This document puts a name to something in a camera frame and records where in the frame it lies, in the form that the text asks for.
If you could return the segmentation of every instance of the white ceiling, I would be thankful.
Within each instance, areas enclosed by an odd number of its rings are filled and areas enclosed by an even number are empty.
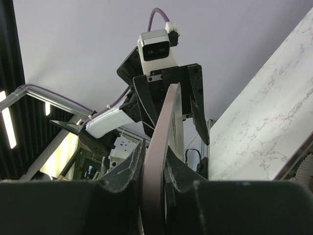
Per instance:
[[[161,8],[179,26],[178,63],[202,65],[206,116],[217,120],[313,0],[14,0],[14,7],[26,82],[98,111],[126,88],[116,69]],[[164,26],[156,15],[152,30]],[[191,121],[185,128],[188,142],[195,130]]]

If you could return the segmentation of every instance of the black plastic part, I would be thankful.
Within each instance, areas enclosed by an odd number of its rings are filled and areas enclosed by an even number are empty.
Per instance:
[[[134,77],[134,88],[140,110],[140,116],[145,133],[151,138],[157,124],[158,113],[156,111],[152,94],[149,89],[147,76]]]
[[[56,120],[50,120],[50,123],[68,132],[71,132],[74,135],[78,135],[79,127],[76,125],[76,123],[67,122],[67,121],[56,121]]]
[[[313,197],[298,184],[211,182],[173,154],[164,178],[166,234],[313,234]]]
[[[209,145],[209,131],[204,116],[202,67],[200,65],[191,65],[188,66],[188,71],[193,94],[190,98],[193,123],[203,142]]]
[[[174,31],[172,31],[172,32],[170,32],[169,34],[168,34],[168,37],[169,37],[169,39],[170,39],[170,46],[171,47],[176,47],[177,45],[178,45],[178,33],[177,32],[174,32]]]
[[[191,116],[192,110],[190,98],[193,98],[194,95],[192,92],[188,67],[189,65],[163,70],[163,82],[166,90],[168,90],[171,84],[180,83],[182,113],[183,115]]]
[[[103,137],[96,139],[90,135],[85,128],[78,133],[79,139],[88,146],[88,148],[100,156],[108,156],[112,149],[115,149],[115,141],[119,137],[118,130],[112,130]]]
[[[201,161],[197,165],[197,173],[202,176],[205,179],[209,179],[209,174],[208,174],[208,166],[209,162],[207,158],[202,158]]]
[[[120,106],[119,109],[123,110],[124,113],[126,113],[134,122],[141,121],[139,106],[135,92],[130,91],[127,94],[127,100],[124,104]]]
[[[99,181],[0,184],[1,234],[139,235],[144,157],[141,141]]]
[[[132,50],[116,72],[129,86],[133,84],[134,77],[143,75],[138,47]]]

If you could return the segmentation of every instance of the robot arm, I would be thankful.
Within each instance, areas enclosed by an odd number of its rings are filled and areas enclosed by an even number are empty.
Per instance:
[[[152,137],[168,87],[180,83],[183,118],[193,118],[200,137],[209,144],[201,66],[177,65],[171,47],[177,46],[178,38],[174,22],[167,22],[165,29],[140,35],[137,47],[117,70],[117,74],[131,87],[129,93],[114,107],[92,118],[81,130],[85,137],[100,141],[116,128],[139,121],[143,123],[146,135]]]

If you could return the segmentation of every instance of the fluorescent light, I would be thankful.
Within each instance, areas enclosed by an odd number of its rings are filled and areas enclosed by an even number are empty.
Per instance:
[[[50,103],[45,103],[45,115],[48,116],[50,114]]]
[[[58,178],[63,168],[69,162],[77,149],[78,137],[72,133],[63,139],[61,144],[56,148],[40,171],[49,176]]]
[[[0,102],[3,101],[5,99],[5,97],[6,97],[5,91],[0,92]],[[14,148],[16,146],[16,139],[15,139],[15,135],[14,135],[13,123],[11,120],[9,108],[6,108],[2,111],[2,116],[3,116],[3,120],[4,120],[4,126],[5,126],[5,130],[6,130],[6,134],[7,134],[8,139],[9,139],[10,147]]]

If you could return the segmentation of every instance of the white camera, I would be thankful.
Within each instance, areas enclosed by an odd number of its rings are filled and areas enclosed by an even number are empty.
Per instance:
[[[152,71],[177,66],[170,44],[168,32],[165,29],[140,35],[138,50],[144,75],[150,76]]]

